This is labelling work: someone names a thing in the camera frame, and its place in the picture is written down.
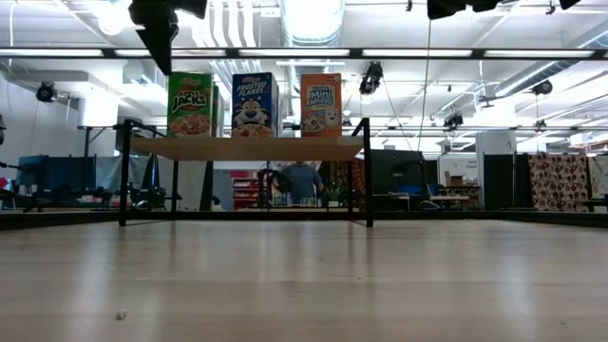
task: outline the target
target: frosted flakes cereal box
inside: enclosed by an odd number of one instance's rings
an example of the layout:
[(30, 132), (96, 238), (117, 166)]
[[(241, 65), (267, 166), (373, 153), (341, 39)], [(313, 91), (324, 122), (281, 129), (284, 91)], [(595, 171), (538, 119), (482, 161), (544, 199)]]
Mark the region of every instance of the frosted flakes cereal box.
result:
[(342, 136), (341, 92), (340, 74), (302, 75), (302, 137)]
[(276, 137), (278, 86), (270, 72), (233, 75), (233, 138)]
[(167, 136), (211, 137), (213, 75), (174, 72), (168, 92)]

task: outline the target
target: ceiling light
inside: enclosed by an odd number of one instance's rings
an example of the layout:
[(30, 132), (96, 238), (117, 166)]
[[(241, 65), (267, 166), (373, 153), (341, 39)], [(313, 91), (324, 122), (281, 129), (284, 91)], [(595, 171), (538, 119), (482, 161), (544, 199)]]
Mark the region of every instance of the ceiling light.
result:
[(471, 49), (393, 48), (364, 49), (364, 57), (470, 57)]
[(276, 61), (277, 67), (343, 67), (344, 62), (336, 61)]
[(224, 49), (173, 49), (171, 56), (173, 57), (224, 57), (226, 50)]
[(102, 51), (95, 48), (0, 48), (0, 56), (24, 57), (102, 57)]
[(351, 54), (345, 48), (248, 48), (238, 51), (240, 56), (276, 57), (346, 57)]
[(114, 51), (119, 57), (150, 57), (150, 51), (141, 49), (117, 49)]
[(592, 54), (592, 50), (488, 50), (484, 57), (585, 58)]

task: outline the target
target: person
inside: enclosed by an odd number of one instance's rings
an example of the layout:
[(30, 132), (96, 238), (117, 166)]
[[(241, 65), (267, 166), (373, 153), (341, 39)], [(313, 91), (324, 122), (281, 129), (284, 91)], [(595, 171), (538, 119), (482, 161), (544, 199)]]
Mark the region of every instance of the person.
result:
[(313, 199), (315, 186), (317, 194), (323, 191), (324, 186), (319, 173), (304, 161), (296, 161), (285, 167), (281, 173), (292, 183), (293, 204), (300, 204), (303, 199)]

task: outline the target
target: wooden floor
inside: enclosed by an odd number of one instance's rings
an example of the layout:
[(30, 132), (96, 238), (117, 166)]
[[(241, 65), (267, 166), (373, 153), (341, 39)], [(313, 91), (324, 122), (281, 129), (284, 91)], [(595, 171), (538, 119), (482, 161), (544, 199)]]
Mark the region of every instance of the wooden floor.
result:
[(2, 342), (606, 340), (608, 231), (459, 220), (0, 233)]

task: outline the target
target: blue shirt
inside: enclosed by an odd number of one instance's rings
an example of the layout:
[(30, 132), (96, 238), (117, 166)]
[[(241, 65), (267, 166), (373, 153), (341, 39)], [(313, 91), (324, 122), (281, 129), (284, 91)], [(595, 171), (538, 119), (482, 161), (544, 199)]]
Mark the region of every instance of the blue shirt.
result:
[(302, 199), (314, 198), (314, 186), (321, 182), (319, 173), (307, 164), (291, 164), (282, 173), (292, 182), (292, 202), (299, 204)]

